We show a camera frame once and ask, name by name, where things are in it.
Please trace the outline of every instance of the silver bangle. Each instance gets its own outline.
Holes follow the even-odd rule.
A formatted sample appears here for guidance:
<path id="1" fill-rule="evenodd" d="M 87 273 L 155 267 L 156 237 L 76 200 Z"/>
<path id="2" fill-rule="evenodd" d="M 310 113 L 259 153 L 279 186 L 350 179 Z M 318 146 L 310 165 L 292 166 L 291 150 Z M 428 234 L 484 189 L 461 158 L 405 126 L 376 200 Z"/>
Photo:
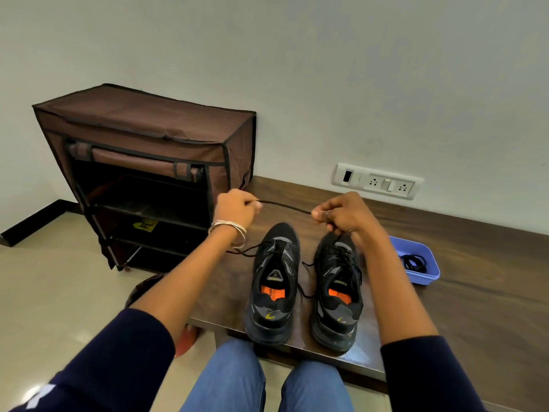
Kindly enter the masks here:
<path id="1" fill-rule="evenodd" d="M 231 244 L 231 246 L 235 249 L 241 249 L 246 245 L 246 229 L 243 228 L 240 224 L 237 224 L 236 222 L 232 221 L 223 221 L 223 220 L 216 220 L 213 222 L 211 227 L 208 229 L 208 235 L 217 227 L 220 225 L 230 225 L 236 228 L 236 230 L 242 235 L 242 243 L 241 244 Z"/>

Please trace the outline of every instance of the blue jeans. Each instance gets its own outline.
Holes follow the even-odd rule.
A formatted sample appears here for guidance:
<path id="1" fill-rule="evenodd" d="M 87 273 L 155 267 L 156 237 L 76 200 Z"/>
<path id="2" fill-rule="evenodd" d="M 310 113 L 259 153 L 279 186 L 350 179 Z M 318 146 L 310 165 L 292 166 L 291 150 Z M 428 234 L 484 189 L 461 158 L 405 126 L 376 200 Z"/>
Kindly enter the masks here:
<path id="1" fill-rule="evenodd" d="M 265 375 L 251 343 L 231 339 L 202 371 L 180 412 L 262 412 Z M 353 411 L 347 389 L 335 367 L 304 361 L 282 387 L 281 412 Z"/>

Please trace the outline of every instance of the navy sleeve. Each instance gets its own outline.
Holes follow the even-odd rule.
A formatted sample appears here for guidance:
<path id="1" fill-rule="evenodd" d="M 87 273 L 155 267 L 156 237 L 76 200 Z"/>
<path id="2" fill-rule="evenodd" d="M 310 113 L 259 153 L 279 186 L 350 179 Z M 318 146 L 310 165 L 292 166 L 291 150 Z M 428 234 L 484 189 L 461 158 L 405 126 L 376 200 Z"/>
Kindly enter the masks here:
<path id="1" fill-rule="evenodd" d="M 174 354 L 160 321 L 125 309 L 47 387 L 14 410 L 146 412 Z"/>
<path id="2" fill-rule="evenodd" d="M 469 378 L 441 336 L 381 347 L 393 412 L 484 411 Z"/>

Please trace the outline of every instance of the brown fabric shoe rack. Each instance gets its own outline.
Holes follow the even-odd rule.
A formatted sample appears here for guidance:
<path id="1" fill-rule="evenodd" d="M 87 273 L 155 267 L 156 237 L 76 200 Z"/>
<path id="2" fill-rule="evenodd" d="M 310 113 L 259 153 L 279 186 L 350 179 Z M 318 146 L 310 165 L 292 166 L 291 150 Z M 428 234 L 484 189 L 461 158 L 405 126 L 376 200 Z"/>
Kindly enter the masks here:
<path id="1" fill-rule="evenodd" d="M 254 169 L 256 113 L 103 84 L 33 106 L 112 268 L 167 273 Z"/>

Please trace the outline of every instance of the yellow item in shoe rack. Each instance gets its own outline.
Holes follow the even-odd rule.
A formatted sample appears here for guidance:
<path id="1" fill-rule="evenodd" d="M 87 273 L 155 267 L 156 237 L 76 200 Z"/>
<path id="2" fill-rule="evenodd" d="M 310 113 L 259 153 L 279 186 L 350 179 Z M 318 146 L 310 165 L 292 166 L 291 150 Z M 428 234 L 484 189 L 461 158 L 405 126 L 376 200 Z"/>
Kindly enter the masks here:
<path id="1" fill-rule="evenodd" d="M 134 228 L 142 229 L 151 233 L 158 224 L 157 220 L 151 220 L 150 218 L 142 218 L 141 221 L 134 222 Z"/>

